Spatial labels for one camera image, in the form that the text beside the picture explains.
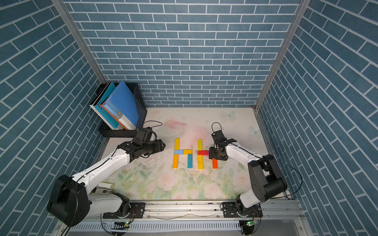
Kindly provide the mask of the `orange block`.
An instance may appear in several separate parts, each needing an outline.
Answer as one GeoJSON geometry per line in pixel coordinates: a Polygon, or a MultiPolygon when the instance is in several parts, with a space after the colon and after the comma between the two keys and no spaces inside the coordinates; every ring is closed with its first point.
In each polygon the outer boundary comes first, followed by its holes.
{"type": "Polygon", "coordinates": [[[212,168],[218,169],[218,161],[216,159],[212,159],[212,168]]]}

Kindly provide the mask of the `red block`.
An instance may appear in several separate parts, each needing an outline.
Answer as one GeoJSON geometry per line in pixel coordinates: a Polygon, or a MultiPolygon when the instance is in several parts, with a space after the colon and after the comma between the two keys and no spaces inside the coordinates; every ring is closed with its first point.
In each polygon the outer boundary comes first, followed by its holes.
{"type": "Polygon", "coordinates": [[[208,156],[206,152],[207,152],[206,150],[199,150],[197,153],[198,155],[208,156]]]}

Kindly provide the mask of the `lemon yellow long block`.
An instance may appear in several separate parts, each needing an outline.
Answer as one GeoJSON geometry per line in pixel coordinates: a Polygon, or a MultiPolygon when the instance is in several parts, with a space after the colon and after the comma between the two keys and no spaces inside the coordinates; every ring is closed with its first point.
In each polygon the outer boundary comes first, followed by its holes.
{"type": "Polygon", "coordinates": [[[203,150],[203,145],[202,145],[202,139],[198,139],[197,141],[197,147],[198,147],[198,151],[202,151],[203,150]]]}

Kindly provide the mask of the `bright yellow long block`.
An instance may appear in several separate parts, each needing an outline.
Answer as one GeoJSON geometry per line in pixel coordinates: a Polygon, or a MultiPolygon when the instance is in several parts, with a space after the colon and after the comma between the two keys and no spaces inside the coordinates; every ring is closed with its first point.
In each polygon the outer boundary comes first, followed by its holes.
{"type": "Polygon", "coordinates": [[[198,155],[197,156],[197,161],[198,161],[198,169],[203,170],[204,165],[203,165],[203,155],[198,155]]]}

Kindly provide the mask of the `teal long block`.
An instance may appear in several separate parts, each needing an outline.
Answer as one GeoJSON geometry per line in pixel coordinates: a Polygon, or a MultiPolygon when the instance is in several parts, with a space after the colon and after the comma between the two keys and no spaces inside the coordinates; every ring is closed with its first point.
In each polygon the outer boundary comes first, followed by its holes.
{"type": "Polygon", "coordinates": [[[192,169],[193,168],[193,155],[188,154],[188,168],[192,169]]]}

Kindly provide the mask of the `small yellow short block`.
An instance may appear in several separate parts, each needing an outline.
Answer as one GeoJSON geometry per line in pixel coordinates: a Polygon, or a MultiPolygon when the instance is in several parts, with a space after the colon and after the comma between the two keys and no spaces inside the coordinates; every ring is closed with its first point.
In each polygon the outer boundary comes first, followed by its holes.
{"type": "Polygon", "coordinates": [[[185,149],[185,150],[183,150],[183,155],[189,155],[189,154],[193,154],[193,150],[192,149],[185,149]]]}

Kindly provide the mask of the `orange-yellow long block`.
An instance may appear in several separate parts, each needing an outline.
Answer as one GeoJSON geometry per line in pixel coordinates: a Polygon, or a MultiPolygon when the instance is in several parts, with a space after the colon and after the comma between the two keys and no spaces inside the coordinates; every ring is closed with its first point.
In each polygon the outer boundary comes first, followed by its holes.
{"type": "Polygon", "coordinates": [[[173,164],[172,164],[172,168],[173,169],[177,169],[178,168],[178,162],[179,162],[179,155],[178,154],[174,154],[173,164]]]}

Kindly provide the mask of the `light blue short block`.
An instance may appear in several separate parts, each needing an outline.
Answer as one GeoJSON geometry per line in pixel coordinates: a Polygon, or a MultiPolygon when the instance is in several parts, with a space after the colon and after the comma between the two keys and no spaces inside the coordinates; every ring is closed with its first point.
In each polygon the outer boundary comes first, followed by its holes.
{"type": "Polygon", "coordinates": [[[174,155],[184,155],[184,150],[182,149],[174,150],[174,155]]]}

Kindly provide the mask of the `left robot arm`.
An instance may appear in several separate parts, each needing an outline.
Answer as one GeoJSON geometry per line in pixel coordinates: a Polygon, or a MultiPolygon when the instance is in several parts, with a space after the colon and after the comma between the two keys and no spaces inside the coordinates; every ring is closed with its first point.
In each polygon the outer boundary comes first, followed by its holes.
{"type": "Polygon", "coordinates": [[[91,167],[72,176],[62,175],[55,180],[47,211],[73,227],[86,217],[112,213],[117,218],[132,216],[130,200],[117,193],[94,193],[93,190],[108,176],[140,157],[148,158],[162,152],[165,143],[152,128],[140,128],[129,142],[117,146],[114,152],[91,167]]]}

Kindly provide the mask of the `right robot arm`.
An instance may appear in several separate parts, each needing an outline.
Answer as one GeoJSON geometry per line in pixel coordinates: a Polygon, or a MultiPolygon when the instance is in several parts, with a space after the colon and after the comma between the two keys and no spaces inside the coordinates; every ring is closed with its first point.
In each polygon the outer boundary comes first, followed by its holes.
{"type": "Polygon", "coordinates": [[[274,156],[261,155],[239,145],[234,139],[227,139],[221,130],[211,134],[214,146],[210,148],[210,159],[227,161],[237,160],[243,167],[248,167],[251,186],[238,195],[234,202],[223,202],[220,205],[223,217],[261,218],[260,204],[274,199],[276,195],[287,190],[287,182],[274,156]]]}

